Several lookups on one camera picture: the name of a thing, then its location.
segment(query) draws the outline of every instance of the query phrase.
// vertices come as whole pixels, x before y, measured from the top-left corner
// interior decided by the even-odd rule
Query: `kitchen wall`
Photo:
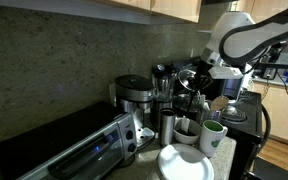
[[[203,11],[201,20],[212,24],[218,13]],[[0,141],[109,101],[108,85],[117,76],[150,78],[153,64],[198,56],[209,39],[198,26],[0,7]]]

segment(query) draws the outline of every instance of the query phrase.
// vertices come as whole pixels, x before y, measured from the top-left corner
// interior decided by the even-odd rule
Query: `coffee maker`
[[[151,68],[154,86],[151,121],[157,131],[160,126],[160,110],[172,108],[174,83],[178,71],[178,68],[174,67],[173,64],[158,64]]]
[[[153,100],[153,84],[142,76],[125,75],[115,79],[116,107],[132,115],[137,147],[140,149],[150,142],[155,133],[144,127],[145,110],[151,107]]]

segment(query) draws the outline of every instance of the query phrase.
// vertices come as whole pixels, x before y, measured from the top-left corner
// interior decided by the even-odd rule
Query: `white bowl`
[[[179,130],[181,130],[182,120],[183,118],[177,118],[175,121],[174,133],[173,133],[174,138],[179,143],[194,144],[201,134],[201,126],[197,122],[190,119],[188,132],[194,135],[188,136],[179,132]]]

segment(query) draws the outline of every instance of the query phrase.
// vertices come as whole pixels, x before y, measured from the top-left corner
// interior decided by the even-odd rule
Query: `stainless steel appliance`
[[[136,151],[130,114],[104,102],[0,143],[0,179],[101,179]]]
[[[145,110],[151,107],[153,84],[142,76],[125,75],[115,79],[116,106],[134,119],[137,147],[142,148],[153,140],[155,133],[144,127]]]
[[[151,121],[158,131],[160,127],[160,110],[172,107],[174,82],[178,69],[173,64],[158,64],[151,68],[154,86],[153,102],[151,107]]]

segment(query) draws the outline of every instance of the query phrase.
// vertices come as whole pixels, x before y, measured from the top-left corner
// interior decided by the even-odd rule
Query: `black appliance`
[[[235,180],[244,177],[266,140],[262,133],[261,94],[242,91],[239,100],[229,105],[236,113],[222,113],[220,121],[228,127],[227,136],[237,142],[230,173],[230,179]]]
[[[0,179],[100,179],[135,151],[131,115],[99,102],[0,142]]]

